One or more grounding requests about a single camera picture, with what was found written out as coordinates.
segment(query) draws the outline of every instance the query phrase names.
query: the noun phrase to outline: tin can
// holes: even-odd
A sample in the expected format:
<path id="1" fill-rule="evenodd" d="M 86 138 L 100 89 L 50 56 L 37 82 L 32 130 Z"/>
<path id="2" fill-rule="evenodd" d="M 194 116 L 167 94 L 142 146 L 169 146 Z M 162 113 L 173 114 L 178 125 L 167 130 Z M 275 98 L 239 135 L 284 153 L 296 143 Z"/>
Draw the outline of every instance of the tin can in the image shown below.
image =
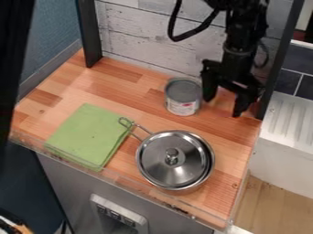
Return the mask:
<path id="1" fill-rule="evenodd" d="M 202 89 L 200 83 L 187 78 L 173 78 L 165 87 L 166 107 L 179 116 L 195 114 L 201 104 Z"/>

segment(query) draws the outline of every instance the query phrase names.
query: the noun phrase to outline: green cloth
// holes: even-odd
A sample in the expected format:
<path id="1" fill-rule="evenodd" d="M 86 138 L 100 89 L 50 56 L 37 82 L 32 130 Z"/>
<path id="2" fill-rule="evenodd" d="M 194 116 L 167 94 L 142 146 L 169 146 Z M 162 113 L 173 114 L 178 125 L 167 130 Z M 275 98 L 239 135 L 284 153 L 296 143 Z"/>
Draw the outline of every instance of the green cloth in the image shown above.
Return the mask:
<path id="1" fill-rule="evenodd" d="M 83 104 L 45 142 L 53 154 L 100 171 L 131 131 L 118 120 L 121 116 Z"/>

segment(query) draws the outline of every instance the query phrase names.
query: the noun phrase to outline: gray wall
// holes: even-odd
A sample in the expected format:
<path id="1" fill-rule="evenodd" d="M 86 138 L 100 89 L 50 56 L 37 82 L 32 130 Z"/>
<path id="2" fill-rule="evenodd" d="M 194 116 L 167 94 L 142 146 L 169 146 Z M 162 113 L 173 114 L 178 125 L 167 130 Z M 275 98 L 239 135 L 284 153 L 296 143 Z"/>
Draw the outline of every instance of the gray wall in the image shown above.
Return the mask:
<path id="1" fill-rule="evenodd" d="M 80 38 L 75 0 L 37 0 L 21 81 Z"/>

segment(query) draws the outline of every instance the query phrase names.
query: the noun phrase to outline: white shiplap panel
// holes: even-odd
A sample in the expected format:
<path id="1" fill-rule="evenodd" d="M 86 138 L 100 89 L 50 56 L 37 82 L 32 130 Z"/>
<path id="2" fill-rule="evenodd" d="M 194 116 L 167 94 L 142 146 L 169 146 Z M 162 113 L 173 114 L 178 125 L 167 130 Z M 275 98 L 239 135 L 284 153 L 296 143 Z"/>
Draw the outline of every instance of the white shiplap panel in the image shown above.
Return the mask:
<path id="1" fill-rule="evenodd" d="M 139 8 L 148 11 L 170 15 L 176 0 L 139 0 Z M 281 38 L 291 9 L 292 0 L 271 0 L 268 8 L 267 20 L 269 37 Z M 210 7 L 202 0 L 183 1 L 179 17 L 202 22 L 209 13 Z M 225 14 L 220 13 L 213 21 L 213 25 L 225 26 Z"/>
<path id="2" fill-rule="evenodd" d="M 110 46 L 104 41 L 103 50 L 192 76 L 199 75 L 203 59 L 221 60 L 222 43 L 225 40 L 221 27 L 210 27 L 195 37 L 174 43 L 167 37 L 168 16 L 104 3 L 99 3 L 97 8 L 103 37 L 108 31 L 110 35 Z M 177 31 L 189 30 L 197 24 L 180 19 Z M 267 38 L 265 43 L 273 59 L 278 40 Z M 264 53 L 258 53 L 257 60 L 263 59 Z M 256 73 L 266 77 L 270 67 L 271 63 Z"/>
<path id="3" fill-rule="evenodd" d="M 139 8 L 156 13 L 171 15 L 176 0 L 139 0 Z M 212 9 L 202 1 L 185 0 L 178 17 L 202 22 L 212 12 Z M 215 26 L 224 26 L 225 13 L 221 12 L 212 22 Z"/>
<path id="4" fill-rule="evenodd" d="M 95 1 L 96 6 L 96 14 L 99 24 L 99 34 L 100 39 L 102 41 L 102 47 L 105 48 L 106 51 L 111 52 L 111 39 L 109 35 L 109 25 L 106 15 L 106 4 L 103 2 Z"/>
<path id="5" fill-rule="evenodd" d="M 102 0 L 102 2 L 138 8 L 139 0 Z"/>
<path id="6" fill-rule="evenodd" d="M 133 58 L 127 58 L 127 57 L 116 55 L 116 54 L 106 52 L 106 51 L 103 52 L 103 55 L 105 57 L 108 57 L 111 59 L 117 59 L 119 61 L 123 61 L 123 62 L 127 62 L 127 63 L 131 63 L 131 64 L 137 65 L 139 67 L 142 67 L 142 68 L 156 70 L 156 71 L 162 72 L 164 74 L 167 74 L 169 76 L 186 77 L 186 74 L 184 74 L 184 73 L 180 73 L 180 72 L 177 72 L 177 71 L 174 71 L 171 69 L 165 69 L 165 68 L 153 65 L 153 64 L 149 64 L 149 63 L 144 62 L 144 61 L 135 60 Z"/>

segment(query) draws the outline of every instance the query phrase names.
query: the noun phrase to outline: wooden countertop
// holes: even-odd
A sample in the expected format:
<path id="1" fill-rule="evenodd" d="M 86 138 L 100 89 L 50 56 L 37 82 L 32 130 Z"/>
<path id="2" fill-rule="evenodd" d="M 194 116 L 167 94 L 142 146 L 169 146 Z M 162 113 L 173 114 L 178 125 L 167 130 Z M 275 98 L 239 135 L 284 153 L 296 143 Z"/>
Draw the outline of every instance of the wooden countertop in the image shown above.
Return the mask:
<path id="1" fill-rule="evenodd" d="M 234 95 L 225 90 L 220 90 L 210 104 L 204 103 L 197 115 L 173 115 L 164 108 L 163 89 L 168 78 L 110 58 L 87 69 L 80 51 L 16 106 L 11 139 L 49 154 L 43 142 L 85 102 L 129 117 L 152 132 L 177 129 L 196 133 L 211 144 L 216 165 L 205 185 L 188 195 L 167 195 L 145 181 L 135 164 L 135 149 L 140 143 L 132 136 L 100 173 L 65 163 L 101 179 L 111 179 L 118 186 L 162 204 L 175 205 L 223 229 L 231 216 L 261 122 L 247 117 L 248 113 L 237 119 L 230 117 Z M 140 130 L 135 131 L 145 137 Z"/>

